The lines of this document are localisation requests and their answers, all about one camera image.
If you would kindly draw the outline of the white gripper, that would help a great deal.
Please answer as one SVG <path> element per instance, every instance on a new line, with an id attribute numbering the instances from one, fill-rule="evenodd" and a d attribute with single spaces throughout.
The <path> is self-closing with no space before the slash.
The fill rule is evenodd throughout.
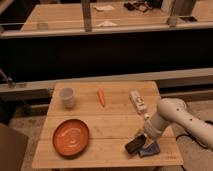
<path id="1" fill-rule="evenodd" d="M 148 120 L 146 120 L 144 123 L 144 132 L 137 132 L 135 134 L 135 137 L 142 136 L 144 135 L 144 133 L 151 139 L 157 138 L 156 131 L 154 130 L 154 127 L 151 125 L 151 123 Z"/>

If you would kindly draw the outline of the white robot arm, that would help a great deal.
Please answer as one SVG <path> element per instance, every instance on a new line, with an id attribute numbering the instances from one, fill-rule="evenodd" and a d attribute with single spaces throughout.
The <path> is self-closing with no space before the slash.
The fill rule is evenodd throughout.
<path id="1" fill-rule="evenodd" d="M 179 98 L 163 98 L 157 103 L 156 112 L 144 122 L 138 146 L 143 147 L 148 140 L 160 138 L 172 123 L 186 129 L 213 151 L 213 126 L 189 113 L 186 103 Z"/>

